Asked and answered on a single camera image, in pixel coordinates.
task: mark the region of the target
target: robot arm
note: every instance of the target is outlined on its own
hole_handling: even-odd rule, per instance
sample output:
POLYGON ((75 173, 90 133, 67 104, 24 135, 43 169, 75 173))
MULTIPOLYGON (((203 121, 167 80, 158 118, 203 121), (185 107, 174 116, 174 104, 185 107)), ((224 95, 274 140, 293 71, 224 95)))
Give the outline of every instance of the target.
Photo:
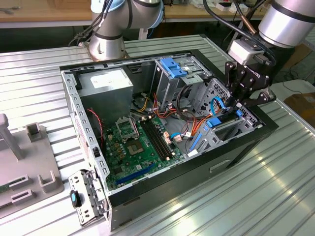
MULTIPOLYGON (((92 0, 93 20, 102 14, 105 1, 92 0)), ((94 60, 123 58, 126 54, 124 30, 154 28, 162 21, 162 0, 111 0, 107 5, 108 13, 103 14, 103 20, 94 28, 89 43, 94 60)))
POLYGON ((276 99, 268 90, 272 78, 315 25, 315 4, 312 0, 274 0, 254 35, 243 32, 222 20, 203 1, 207 12, 243 37, 234 40, 229 55, 236 63, 225 65, 226 86, 233 95, 227 106, 237 109, 276 99), (257 99, 250 96, 261 90, 257 99))

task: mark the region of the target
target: blue cable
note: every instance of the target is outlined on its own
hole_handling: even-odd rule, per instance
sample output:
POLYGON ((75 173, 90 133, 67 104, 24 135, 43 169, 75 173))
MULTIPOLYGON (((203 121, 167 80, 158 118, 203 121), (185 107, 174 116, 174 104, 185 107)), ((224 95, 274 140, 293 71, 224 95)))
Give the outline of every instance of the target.
POLYGON ((221 100, 221 98, 219 97, 214 97, 212 98, 211 100, 211 103, 210 103, 210 110, 211 110, 211 113, 212 115, 215 117, 216 116, 216 112, 215 112, 215 109, 213 108, 213 105, 214 105, 214 101, 217 100, 219 102, 219 104, 221 105, 222 109, 226 109, 226 106, 224 105, 223 101, 221 100))
POLYGON ((171 139, 173 139, 176 135, 179 135, 179 134, 181 134, 181 133, 177 132, 177 133, 172 134, 171 139))
POLYGON ((177 133, 172 134, 170 136, 170 138, 173 139, 176 135, 184 135, 184 136, 186 136, 186 134, 182 134, 182 133, 177 132, 177 133))
POLYGON ((154 31, 154 28, 152 28, 152 31, 151 31, 151 33, 149 34, 149 36, 148 36, 147 38, 150 38, 150 37, 151 37, 153 31, 154 31))

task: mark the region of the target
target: yellow wire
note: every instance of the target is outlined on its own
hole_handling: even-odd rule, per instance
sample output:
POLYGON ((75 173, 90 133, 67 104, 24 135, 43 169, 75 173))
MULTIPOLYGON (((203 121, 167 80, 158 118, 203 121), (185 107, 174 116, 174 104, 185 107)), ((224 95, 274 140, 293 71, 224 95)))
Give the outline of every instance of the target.
POLYGON ((149 99, 146 98, 146 101, 144 102, 143 107, 142 107, 140 110, 138 110, 137 112, 143 112, 143 111, 146 109, 148 100, 149 100, 149 99))

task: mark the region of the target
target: ribbed metal surface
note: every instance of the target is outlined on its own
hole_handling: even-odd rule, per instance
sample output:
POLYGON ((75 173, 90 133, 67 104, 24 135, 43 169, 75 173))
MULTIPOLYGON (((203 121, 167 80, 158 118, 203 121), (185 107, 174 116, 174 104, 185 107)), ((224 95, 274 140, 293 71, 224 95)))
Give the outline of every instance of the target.
POLYGON ((304 43, 309 46, 309 48, 311 48, 313 51, 315 51, 315 28, 306 37, 304 43))
MULTIPOLYGON (((200 49, 224 70, 228 59, 200 36, 126 43, 130 56, 200 49)), ((12 131, 44 124, 65 191, 0 219, 0 235, 108 235, 102 219, 81 229, 67 178, 86 168, 64 98, 60 65, 88 62, 72 47, 0 55, 0 113, 12 131)), ((315 140, 279 103, 262 109, 280 126, 239 165, 121 227, 113 235, 314 235, 315 140)))

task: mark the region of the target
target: wooden desk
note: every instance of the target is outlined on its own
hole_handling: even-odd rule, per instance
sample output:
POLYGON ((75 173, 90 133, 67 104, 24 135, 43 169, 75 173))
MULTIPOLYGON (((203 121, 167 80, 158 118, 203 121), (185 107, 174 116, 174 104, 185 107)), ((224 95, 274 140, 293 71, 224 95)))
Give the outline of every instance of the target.
MULTIPOLYGON (((21 6, 22 8, 14 11, 14 15, 0 12, 0 28, 84 26, 92 22, 90 9, 56 9, 53 0, 0 0, 0 7, 11 6, 21 6)), ((214 11, 226 20, 232 20, 234 17, 234 13, 229 11, 222 12, 216 8, 214 11)), ((259 9, 253 19, 262 19, 265 12, 265 9, 259 9)), ((166 22, 215 21, 204 9, 196 8, 193 5, 166 6, 165 16, 166 22)))
MULTIPOLYGON (((220 11, 217 8, 211 8, 217 15, 225 20, 232 20, 235 13, 230 11, 220 11)), ((253 15, 253 20, 261 20, 266 13, 265 8, 259 8, 253 15)), ((165 6, 166 22, 203 22, 203 21, 217 21, 205 9, 197 8, 193 5, 173 5, 165 6)))

